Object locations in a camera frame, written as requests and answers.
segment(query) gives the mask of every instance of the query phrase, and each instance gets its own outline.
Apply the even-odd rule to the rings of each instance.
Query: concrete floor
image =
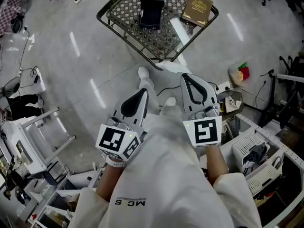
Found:
[[[76,172],[90,170],[92,162],[102,161],[95,148],[99,126],[116,101],[138,87],[138,67],[147,66],[157,93],[180,84],[180,74],[157,71],[96,19],[97,12],[108,1],[82,0],[75,5],[74,0],[29,0],[24,19],[30,39],[21,67],[39,67],[46,88],[42,93],[45,110],[58,106],[61,123],[70,135],[77,136],[59,156]],[[221,84],[229,80],[231,65],[246,61],[251,76],[243,88],[256,95],[266,80],[259,97],[267,100],[270,80],[259,75],[272,68],[275,73],[285,72],[279,56],[294,57],[300,50],[301,18],[288,8],[285,0],[267,1],[265,7],[261,0],[213,2],[219,10],[218,18],[183,52],[189,70],[206,81]],[[73,47],[73,37],[78,51]],[[26,38],[27,33],[21,32],[2,39],[0,86],[18,75],[18,58]],[[23,86],[33,83],[29,74],[29,70],[23,72]],[[37,91],[35,85],[20,90],[22,95]],[[254,96],[242,93],[247,104],[255,105]],[[181,104],[180,89],[164,91],[159,103],[164,104],[169,96],[176,97]],[[277,85],[275,97],[286,99],[283,86]],[[258,99],[257,104],[262,108],[266,102]],[[248,109],[243,115],[255,122],[259,118]]]

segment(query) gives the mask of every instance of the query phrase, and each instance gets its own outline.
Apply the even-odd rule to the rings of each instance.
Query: book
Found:
[[[203,27],[208,22],[212,3],[211,0],[188,0],[181,17]]]

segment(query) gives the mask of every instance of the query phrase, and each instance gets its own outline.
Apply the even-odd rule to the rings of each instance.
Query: black box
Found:
[[[161,23],[162,8],[165,0],[141,0],[141,12],[139,26],[141,28],[159,29]]]

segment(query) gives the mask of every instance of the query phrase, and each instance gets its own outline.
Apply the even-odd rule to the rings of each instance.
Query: sleeve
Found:
[[[235,227],[262,227],[256,204],[243,174],[221,175],[216,179],[213,188],[228,209]]]
[[[98,196],[93,190],[81,190],[76,211],[69,228],[96,228],[108,209],[109,203]]]

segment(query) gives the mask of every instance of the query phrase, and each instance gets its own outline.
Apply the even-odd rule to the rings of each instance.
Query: hand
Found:
[[[110,157],[110,159],[114,162],[123,162],[122,160],[114,158],[114,157]]]

